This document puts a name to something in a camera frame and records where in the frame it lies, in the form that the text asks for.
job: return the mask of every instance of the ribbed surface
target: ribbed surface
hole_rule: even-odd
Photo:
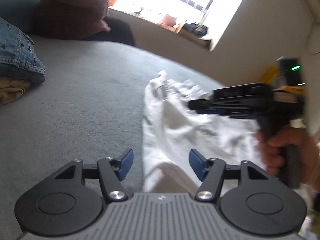
[[[27,234],[21,239],[48,238]],[[74,236],[57,239],[254,240],[262,238],[232,228],[221,219],[213,205],[196,202],[188,194],[136,193],[126,202],[110,204],[102,218],[87,230]],[[297,235],[281,238],[281,240],[289,239],[301,238]]]

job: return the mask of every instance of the white cloth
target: white cloth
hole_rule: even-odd
[[[253,120],[198,115],[187,107],[209,94],[191,81],[168,80],[164,71],[146,86],[143,120],[144,192],[190,192],[201,185],[189,165],[189,151],[223,159],[227,164],[250,160],[264,168],[256,150]],[[236,181],[225,181],[222,194]]]

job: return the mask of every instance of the pink pillow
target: pink pillow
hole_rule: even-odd
[[[40,36],[80,40],[110,31],[103,20],[108,0],[40,0],[36,32]]]

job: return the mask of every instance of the denim fabric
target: denim fabric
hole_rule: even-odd
[[[0,18],[0,75],[44,82],[45,68],[33,45],[29,36]]]

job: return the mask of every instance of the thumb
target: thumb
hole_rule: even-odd
[[[299,146],[302,142],[304,129],[285,127],[281,129],[275,136],[273,136],[268,144],[272,147],[285,147],[290,144]]]

